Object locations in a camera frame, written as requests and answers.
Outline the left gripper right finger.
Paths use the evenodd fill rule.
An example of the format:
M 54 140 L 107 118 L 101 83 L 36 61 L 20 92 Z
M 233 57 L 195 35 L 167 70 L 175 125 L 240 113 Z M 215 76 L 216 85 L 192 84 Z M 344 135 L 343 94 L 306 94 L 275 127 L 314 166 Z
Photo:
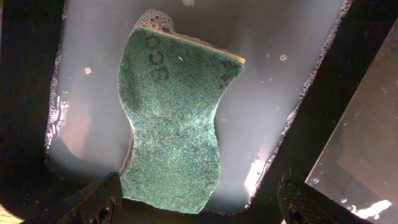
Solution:
M 372 224 L 288 174 L 277 185 L 277 201 L 288 224 Z

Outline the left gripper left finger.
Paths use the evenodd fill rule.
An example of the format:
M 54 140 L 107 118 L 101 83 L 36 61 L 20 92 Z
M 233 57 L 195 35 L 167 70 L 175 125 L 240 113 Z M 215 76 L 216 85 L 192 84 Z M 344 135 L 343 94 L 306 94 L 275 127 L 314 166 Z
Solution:
M 110 172 L 24 224 L 117 224 L 122 200 L 119 173 Z

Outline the green yellow sponge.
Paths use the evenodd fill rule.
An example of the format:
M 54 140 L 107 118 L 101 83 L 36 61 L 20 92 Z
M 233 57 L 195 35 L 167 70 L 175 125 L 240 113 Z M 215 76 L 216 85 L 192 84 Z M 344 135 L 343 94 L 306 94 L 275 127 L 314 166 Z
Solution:
M 133 133 L 121 178 L 126 198 L 197 214 L 220 177 L 215 114 L 244 59 L 145 27 L 126 42 L 118 72 Z

